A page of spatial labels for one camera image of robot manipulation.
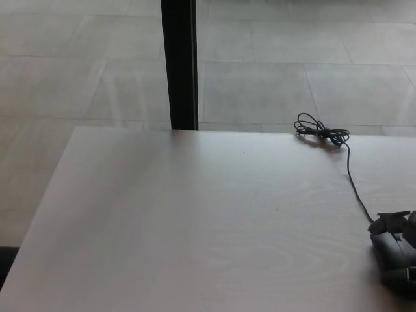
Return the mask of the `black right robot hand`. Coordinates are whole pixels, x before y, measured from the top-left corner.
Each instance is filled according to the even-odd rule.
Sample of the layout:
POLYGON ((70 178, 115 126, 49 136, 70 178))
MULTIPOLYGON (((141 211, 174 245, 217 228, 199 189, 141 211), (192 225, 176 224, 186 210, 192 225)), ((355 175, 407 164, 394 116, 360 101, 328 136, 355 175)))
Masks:
POLYGON ((381 265, 382 283, 407 296, 415 295, 415 211, 379 213, 368 228, 381 265))

